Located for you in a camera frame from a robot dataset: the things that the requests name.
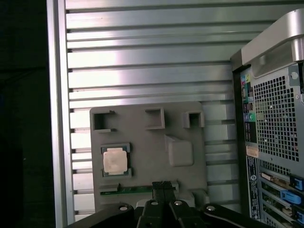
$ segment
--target dark background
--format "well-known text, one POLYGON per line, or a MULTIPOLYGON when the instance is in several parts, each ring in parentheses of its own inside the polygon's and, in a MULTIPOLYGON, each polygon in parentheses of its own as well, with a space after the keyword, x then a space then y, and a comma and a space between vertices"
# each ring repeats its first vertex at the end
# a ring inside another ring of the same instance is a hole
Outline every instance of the dark background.
POLYGON ((0 0, 0 21, 1 185, 12 218, 8 227, 55 227, 46 1, 0 0))

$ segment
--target corrugated metal wall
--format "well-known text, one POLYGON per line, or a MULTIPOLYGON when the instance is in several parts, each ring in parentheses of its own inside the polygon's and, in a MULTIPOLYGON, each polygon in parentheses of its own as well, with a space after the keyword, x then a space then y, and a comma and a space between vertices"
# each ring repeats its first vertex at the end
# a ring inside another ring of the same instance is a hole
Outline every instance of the corrugated metal wall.
POLYGON ((202 103, 210 201, 239 211, 228 60, 280 16, 304 7, 300 3, 66 0, 76 220, 94 212, 90 108, 174 101, 202 103))

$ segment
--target blue latch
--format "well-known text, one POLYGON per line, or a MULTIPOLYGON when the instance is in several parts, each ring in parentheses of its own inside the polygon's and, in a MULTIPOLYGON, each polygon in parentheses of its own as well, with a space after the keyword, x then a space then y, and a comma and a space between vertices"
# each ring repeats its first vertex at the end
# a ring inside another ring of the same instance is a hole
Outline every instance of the blue latch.
POLYGON ((297 217, 298 217, 297 221, 304 225, 304 214, 297 212, 297 217))
POLYGON ((304 225, 304 209, 296 205, 291 206, 292 218, 304 225))
POLYGON ((302 203, 302 199, 300 196, 288 191, 288 190, 282 190, 280 192, 280 196, 281 196, 281 199, 283 200, 286 200, 290 203, 293 203, 293 204, 301 204, 302 203))
POLYGON ((304 179, 302 177, 290 174, 289 175, 290 186, 294 189, 303 191, 304 190, 304 179))

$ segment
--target computer tower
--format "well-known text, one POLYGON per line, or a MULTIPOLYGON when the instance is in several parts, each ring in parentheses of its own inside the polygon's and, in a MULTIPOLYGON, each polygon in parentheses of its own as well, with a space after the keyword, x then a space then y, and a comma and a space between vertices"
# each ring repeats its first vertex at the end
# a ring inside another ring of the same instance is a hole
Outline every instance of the computer tower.
POLYGON ((278 228, 304 226, 303 59, 304 9, 231 58, 242 211, 278 228))

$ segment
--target mesh vent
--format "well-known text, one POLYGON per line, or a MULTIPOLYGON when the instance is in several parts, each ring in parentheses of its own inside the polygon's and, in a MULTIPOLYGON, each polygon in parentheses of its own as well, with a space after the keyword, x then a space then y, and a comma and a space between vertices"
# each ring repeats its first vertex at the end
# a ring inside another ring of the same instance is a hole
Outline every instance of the mesh vent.
POLYGON ((275 164, 267 162, 267 161, 260 160, 260 166, 264 167, 265 169, 272 170, 274 172, 278 172, 285 176, 288 176, 290 174, 290 169, 286 169, 282 166, 275 165, 275 164))
POLYGON ((277 226, 276 223, 274 223, 271 219, 269 219, 268 217, 266 217, 266 224, 272 226, 272 227, 276 227, 278 228, 279 226, 277 226))
POLYGON ((285 77, 254 87, 259 151, 299 161, 295 125, 294 90, 285 77))

